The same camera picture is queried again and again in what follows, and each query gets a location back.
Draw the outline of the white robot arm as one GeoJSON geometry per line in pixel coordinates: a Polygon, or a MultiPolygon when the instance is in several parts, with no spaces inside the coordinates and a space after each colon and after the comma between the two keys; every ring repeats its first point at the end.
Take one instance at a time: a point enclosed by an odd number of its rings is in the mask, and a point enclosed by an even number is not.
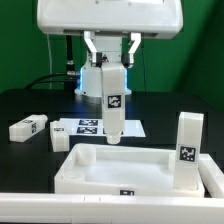
{"type": "Polygon", "coordinates": [[[123,101],[126,72],[144,38],[171,39],[183,26],[180,0],[38,0],[45,34],[81,35],[87,61],[75,94],[93,101],[123,101]]]}

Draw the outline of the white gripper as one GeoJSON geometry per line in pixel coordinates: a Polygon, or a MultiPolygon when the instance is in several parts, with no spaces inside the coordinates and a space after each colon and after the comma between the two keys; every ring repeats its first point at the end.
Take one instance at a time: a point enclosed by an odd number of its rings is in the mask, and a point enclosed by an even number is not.
{"type": "Polygon", "coordinates": [[[121,62],[132,68],[141,34],[144,38],[171,39],[183,27],[183,13],[181,0],[38,0],[37,24],[45,34],[84,33],[94,67],[102,66],[102,53],[94,45],[95,33],[131,33],[130,49],[122,54],[121,62]]]}

